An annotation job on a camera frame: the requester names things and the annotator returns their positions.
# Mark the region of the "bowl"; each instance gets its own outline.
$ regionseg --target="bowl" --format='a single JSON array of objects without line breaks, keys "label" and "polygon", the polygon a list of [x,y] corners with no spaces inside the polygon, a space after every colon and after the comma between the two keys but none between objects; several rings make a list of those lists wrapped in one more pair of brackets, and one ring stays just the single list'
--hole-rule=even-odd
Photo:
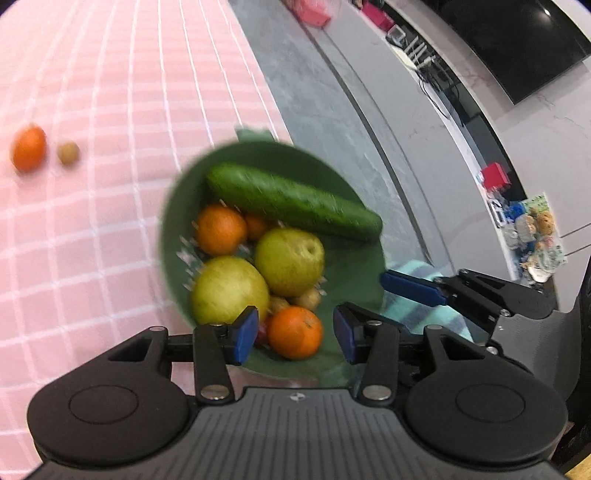
[{"label": "bowl", "polygon": [[[192,242],[192,222],[198,212],[217,201],[206,183],[206,174],[222,162],[260,168],[289,179],[332,192],[362,204],[351,186],[332,168],[314,155],[293,145],[275,142],[269,132],[237,132],[238,140],[194,159],[178,179],[168,197],[160,232],[161,268],[172,300],[189,325],[195,325],[191,312],[192,276],[198,275],[201,259]],[[326,253],[322,289],[326,292],[316,311],[324,325],[324,340],[318,353],[304,361],[289,361],[268,349],[253,348],[244,364],[253,372],[287,380],[306,380],[321,387],[350,384],[355,369],[340,351],[332,327],[332,311],[350,301],[379,311],[384,291],[379,275],[385,269],[384,252],[379,241],[359,243],[318,235]]]}]

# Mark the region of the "green cucumber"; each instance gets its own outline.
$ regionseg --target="green cucumber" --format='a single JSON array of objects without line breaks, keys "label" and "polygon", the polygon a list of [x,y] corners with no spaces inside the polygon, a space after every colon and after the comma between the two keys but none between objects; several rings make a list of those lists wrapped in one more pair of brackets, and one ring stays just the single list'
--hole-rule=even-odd
[{"label": "green cucumber", "polygon": [[382,219],[362,204],[258,168],[222,163],[206,178],[227,204],[293,227],[366,241],[382,232]]}]

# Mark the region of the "black tv screen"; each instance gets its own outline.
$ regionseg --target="black tv screen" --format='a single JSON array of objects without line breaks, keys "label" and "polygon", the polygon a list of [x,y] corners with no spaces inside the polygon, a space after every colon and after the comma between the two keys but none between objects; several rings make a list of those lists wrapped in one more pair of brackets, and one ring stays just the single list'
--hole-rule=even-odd
[{"label": "black tv screen", "polygon": [[591,42],[551,0],[424,0],[517,103],[591,54]]}]

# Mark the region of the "table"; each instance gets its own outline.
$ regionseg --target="table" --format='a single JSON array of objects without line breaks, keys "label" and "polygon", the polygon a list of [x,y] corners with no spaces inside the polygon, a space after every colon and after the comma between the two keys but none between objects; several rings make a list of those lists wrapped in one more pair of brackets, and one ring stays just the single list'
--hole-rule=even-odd
[{"label": "table", "polygon": [[[39,463],[39,388],[151,325],[190,331],[155,253],[178,172],[236,124],[289,134],[225,0],[19,0],[0,71],[0,477],[16,480]],[[30,122],[50,153],[19,177],[8,150]],[[68,140],[82,159],[65,170]]]}]

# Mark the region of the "black circular joint cover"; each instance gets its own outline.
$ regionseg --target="black circular joint cover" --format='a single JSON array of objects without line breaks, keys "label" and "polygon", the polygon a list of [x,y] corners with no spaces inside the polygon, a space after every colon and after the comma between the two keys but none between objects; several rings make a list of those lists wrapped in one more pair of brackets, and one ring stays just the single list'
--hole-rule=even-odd
[{"label": "black circular joint cover", "polygon": [[567,420],[554,390],[497,357],[446,362],[411,390],[405,414],[427,446],[480,466],[548,458]]},{"label": "black circular joint cover", "polygon": [[27,420],[48,459],[81,468],[131,463],[162,449],[185,427],[189,405],[167,378],[133,363],[83,368],[33,397]]}]

